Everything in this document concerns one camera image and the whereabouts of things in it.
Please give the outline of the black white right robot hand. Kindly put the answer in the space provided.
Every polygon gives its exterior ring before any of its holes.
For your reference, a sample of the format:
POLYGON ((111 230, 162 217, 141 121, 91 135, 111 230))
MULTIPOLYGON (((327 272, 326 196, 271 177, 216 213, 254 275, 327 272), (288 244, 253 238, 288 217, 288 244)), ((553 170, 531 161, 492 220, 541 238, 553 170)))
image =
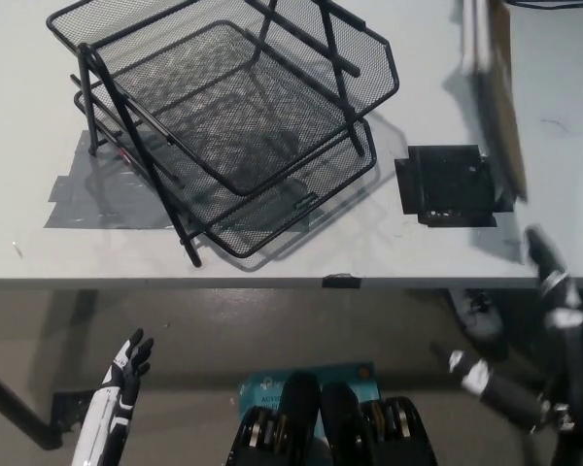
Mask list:
POLYGON ((432 352, 450 377, 490 410, 525 431, 553 424, 583 434, 583 304, 576 282, 540 226, 526 229, 529 256, 537 267, 544 327, 554 348, 553 375, 536 394, 501 375, 482 358, 433 343, 432 352))

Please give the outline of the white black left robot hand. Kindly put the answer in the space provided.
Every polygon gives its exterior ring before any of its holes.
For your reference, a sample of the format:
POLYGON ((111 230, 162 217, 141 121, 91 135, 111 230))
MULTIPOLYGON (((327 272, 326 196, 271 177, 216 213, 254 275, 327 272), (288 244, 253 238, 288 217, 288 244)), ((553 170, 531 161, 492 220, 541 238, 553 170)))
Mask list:
POLYGON ((154 339, 137 329, 121 346, 93 393, 71 463, 114 466, 129 435, 142 378, 149 372, 154 339))

